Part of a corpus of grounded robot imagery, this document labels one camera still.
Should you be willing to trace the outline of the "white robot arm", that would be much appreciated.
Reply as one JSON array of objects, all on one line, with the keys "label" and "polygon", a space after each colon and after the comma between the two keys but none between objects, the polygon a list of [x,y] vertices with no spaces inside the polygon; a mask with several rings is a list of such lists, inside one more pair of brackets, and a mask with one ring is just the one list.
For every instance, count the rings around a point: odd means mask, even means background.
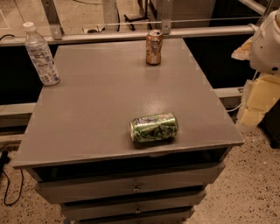
[{"label": "white robot arm", "polygon": [[280,9],[272,11],[255,31],[250,66],[266,74],[280,74]]}]

